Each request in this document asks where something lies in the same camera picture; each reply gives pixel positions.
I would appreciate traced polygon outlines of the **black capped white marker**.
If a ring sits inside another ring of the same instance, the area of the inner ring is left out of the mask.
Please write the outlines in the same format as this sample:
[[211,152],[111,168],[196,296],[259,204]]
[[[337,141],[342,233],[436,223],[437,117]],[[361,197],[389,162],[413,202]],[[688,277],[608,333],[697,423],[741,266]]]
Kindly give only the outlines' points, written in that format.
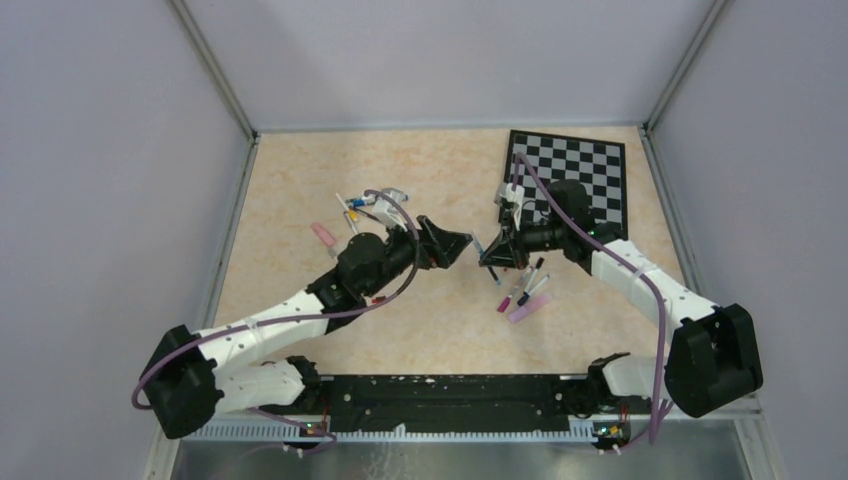
[[529,296],[529,295],[530,295],[530,290],[532,289],[532,286],[533,286],[533,284],[534,284],[535,278],[536,278],[536,276],[538,275],[538,272],[539,272],[539,270],[541,269],[541,267],[542,267],[542,265],[544,264],[544,262],[545,262],[545,258],[544,258],[544,257],[539,257],[539,258],[536,260],[535,265],[531,268],[531,270],[530,270],[530,275],[529,275],[528,279],[526,280],[526,282],[525,282],[525,284],[524,284],[524,290],[523,290],[523,293],[524,293],[524,295],[525,295],[525,296]]

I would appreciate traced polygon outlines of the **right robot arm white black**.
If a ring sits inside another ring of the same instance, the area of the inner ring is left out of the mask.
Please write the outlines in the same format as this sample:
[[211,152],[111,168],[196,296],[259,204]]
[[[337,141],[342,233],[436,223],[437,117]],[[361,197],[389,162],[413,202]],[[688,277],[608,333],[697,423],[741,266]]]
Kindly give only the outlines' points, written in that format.
[[666,274],[616,225],[596,219],[579,181],[551,185],[550,214],[540,222],[524,221],[524,193],[512,183],[496,191],[501,229],[481,266],[524,269],[531,254],[559,250],[620,293],[658,331],[656,354],[602,361],[601,375],[586,385],[594,409],[612,412],[626,397],[643,396],[699,418],[763,386],[754,322],[744,307],[721,306]]

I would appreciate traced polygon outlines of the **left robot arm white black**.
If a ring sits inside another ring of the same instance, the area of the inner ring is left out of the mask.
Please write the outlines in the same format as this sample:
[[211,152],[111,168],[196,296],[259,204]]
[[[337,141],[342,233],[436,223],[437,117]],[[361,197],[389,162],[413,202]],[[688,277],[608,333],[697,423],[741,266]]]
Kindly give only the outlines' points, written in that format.
[[472,242],[468,233],[437,227],[420,215],[417,228],[395,226],[381,238],[355,235],[335,266],[292,297],[223,327],[168,330],[155,347],[137,392],[145,395],[169,439],[186,437],[215,415],[266,405],[308,413],[321,393],[313,363],[265,358],[302,340],[328,335],[370,311],[366,300],[401,275],[447,269]]

